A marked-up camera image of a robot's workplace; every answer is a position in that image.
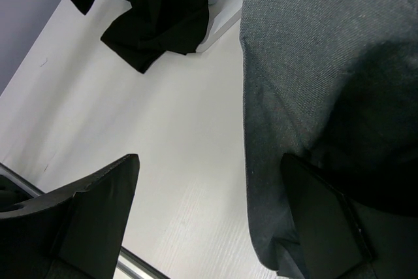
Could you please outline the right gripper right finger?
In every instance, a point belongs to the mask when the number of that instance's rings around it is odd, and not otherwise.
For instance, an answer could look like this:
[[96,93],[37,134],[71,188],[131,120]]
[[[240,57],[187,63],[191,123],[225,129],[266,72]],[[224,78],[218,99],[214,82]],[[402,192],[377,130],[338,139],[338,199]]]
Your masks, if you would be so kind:
[[375,278],[373,255],[345,197],[292,154],[282,157],[281,175],[310,278]]

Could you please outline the black shirt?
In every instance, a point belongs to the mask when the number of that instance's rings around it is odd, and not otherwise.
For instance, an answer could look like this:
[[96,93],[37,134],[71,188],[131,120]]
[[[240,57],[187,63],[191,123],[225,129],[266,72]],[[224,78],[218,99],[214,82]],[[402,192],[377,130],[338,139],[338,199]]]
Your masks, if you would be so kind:
[[[71,0],[87,14],[95,0]],[[194,53],[206,36],[208,0],[125,0],[131,8],[117,17],[101,41],[140,73],[165,52]]]
[[353,200],[417,215],[417,43],[383,42],[351,67],[310,152]]

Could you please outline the black shirt on wooden hanger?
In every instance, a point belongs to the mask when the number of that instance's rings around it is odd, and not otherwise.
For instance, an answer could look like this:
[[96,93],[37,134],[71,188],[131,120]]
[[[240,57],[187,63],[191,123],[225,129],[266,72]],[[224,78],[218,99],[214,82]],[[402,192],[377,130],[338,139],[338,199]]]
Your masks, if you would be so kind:
[[351,67],[310,152],[353,200],[417,215],[417,43],[383,42]]

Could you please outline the grey shirt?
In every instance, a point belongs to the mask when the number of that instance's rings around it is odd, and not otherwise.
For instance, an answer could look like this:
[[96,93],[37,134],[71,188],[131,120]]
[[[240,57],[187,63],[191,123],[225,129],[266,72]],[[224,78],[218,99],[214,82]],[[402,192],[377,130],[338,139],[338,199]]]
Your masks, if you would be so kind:
[[281,159],[319,170],[350,206],[375,278],[417,277],[417,215],[366,206],[344,193],[310,152],[352,65],[383,42],[417,43],[417,0],[244,0],[244,149],[248,223],[259,261],[288,278],[310,278]]

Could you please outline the metal clothes rack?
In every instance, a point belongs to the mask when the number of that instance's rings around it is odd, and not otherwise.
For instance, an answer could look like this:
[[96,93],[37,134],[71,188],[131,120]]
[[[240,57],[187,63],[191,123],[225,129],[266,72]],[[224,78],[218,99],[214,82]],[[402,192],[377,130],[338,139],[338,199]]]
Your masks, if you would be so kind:
[[204,40],[196,48],[203,53],[220,39],[241,17],[241,5],[221,6],[220,3],[209,6],[210,18]]

